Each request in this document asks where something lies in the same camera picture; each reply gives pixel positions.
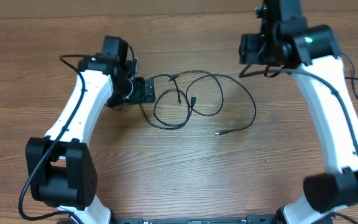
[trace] wooden table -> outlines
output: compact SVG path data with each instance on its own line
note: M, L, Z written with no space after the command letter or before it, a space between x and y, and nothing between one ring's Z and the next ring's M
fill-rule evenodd
M307 17L312 26L332 26L358 75L358 11ZM134 47L143 77L205 69L238 79L240 36L258 32L259 25L253 13L0 20L0 223L28 223L17 212L28 177L25 144L52 126L75 83L75 73L58 55L94 54L105 35L119 35ZM180 88L196 77L178 79ZM214 133L239 128L253 115L249 97L227 80L222 80L221 113L194 114L176 131L151 127L138 106L103 109L89 148L105 206L119 218L244 217L273 213L295 201L304 177L324 172L308 107L286 75L240 82L254 96L258 115L249 129L224 136ZM158 95L171 87L166 79L157 80ZM197 93L200 111L218 108L219 90L212 80L190 91ZM146 108L151 113L152 105ZM185 117L185 110L172 94L162 100L158 114L174 122ZM27 194L27 214L53 210ZM358 220L358 205L344 213Z

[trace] beige wall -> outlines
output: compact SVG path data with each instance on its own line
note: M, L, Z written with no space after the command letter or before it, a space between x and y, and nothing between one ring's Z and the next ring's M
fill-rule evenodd
M252 12L262 0L0 0L0 19ZM358 10L358 0L302 0L307 11Z

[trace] wood grain tabletop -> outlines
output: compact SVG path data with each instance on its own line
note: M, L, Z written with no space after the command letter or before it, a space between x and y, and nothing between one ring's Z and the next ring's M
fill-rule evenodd
M311 26L334 29L358 76L358 11L306 16ZM75 84L75 72L58 56L100 52L105 35L121 36L133 46L139 76L191 69L230 75L250 91L258 108L249 129L214 136L242 127L253 116L248 95L227 79L219 79L223 110L213 117L193 114L176 131L151 127L137 105L124 111L104 108L89 150L98 171L97 195L117 217L244 217L274 213L295 201L303 179L324 172L321 148L291 77L238 78L243 68L237 53L241 34L256 33L259 25L253 13L0 20L0 223L29 223L17 212L28 177L25 144L52 127ZM179 87L185 90L199 76L179 78ZM155 87L159 95L173 84L160 78ZM197 110L219 108L220 92L212 79L201 80L189 92L197 94ZM356 100L354 106L358 114ZM145 108L152 116L153 105ZM178 105L172 93L161 100L157 114L164 121L180 122L186 106ZM54 211L30 194L24 208L31 216ZM343 212L358 220L358 205ZM345 221L337 218L336 223Z

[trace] wall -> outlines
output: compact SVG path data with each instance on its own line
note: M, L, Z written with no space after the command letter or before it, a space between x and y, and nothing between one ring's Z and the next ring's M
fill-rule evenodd
M0 0L0 19L252 12L262 0ZM302 0L306 11L358 10L358 0Z

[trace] wooden surface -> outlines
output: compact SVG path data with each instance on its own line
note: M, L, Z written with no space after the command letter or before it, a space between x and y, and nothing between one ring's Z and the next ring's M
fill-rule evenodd
M358 73L358 11L307 16L311 25L332 26ZM0 20L0 223L28 223L17 212L28 177L25 144L52 126L75 83L75 73L58 55L93 54L105 35L120 35L134 47L143 77L189 69L237 77L243 67L237 55L240 36L258 32L259 25L253 13ZM196 77L178 79L180 88ZM273 213L295 201L304 177L324 171L307 105L286 75L240 82L254 96L258 115L248 130L224 136L213 133L239 128L253 113L249 97L227 80L222 80L221 113L194 114L177 131L149 126L138 106L103 109L89 148L105 206L120 218L244 217ZM171 87L164 78L156 82L158 95ZM199 82L192 93L200 111L218 108L213 81ZM152 105L146 108L150 113ZM158 108L161 118L172 122L184 112L174 95ZM27 214L52 210L27 194ZM344 213L358 220L358 205Z
M0 19L255 12L262 0L0 0ZM302 0L306 11L356 11L355 0Z

